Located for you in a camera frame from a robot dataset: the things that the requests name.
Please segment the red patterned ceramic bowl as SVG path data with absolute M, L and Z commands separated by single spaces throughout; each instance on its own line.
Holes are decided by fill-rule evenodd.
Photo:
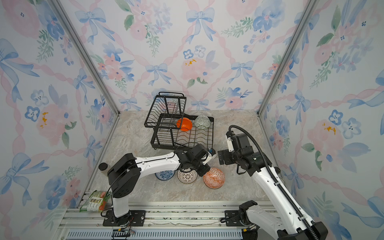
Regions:
M 219 189 L 225 183 L 225 174 L 218 168 L 211 168 L 203 176 L 205 185 L 210 189 Z

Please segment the orange plastic bowl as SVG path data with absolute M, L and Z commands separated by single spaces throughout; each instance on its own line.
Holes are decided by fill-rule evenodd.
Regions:
M 193 123 L 188 118 L 181 118 L 177 121 L 177 128 L 183 132 L 188 132 L 192 129 Z

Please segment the green patterned ceramic bowl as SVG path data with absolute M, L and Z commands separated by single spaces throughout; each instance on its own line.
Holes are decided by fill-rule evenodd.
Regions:
M 194 126 L 199 130 L 207 130 L 211 125 L 209 117 L 200 115 L 194 120 Z

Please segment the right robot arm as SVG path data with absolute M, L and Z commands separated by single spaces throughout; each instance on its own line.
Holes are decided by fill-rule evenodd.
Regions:
M 324 240 L 328 230 L 322 222 L 314 222 L 304 209 L 287 192 L 277 172 L 268 163 L 247 169 L 267 194 L 280 218 L 265 212 L 255 201 L 239 206 L 238 216 L 242 224 L 256 225 L 275 240 Z

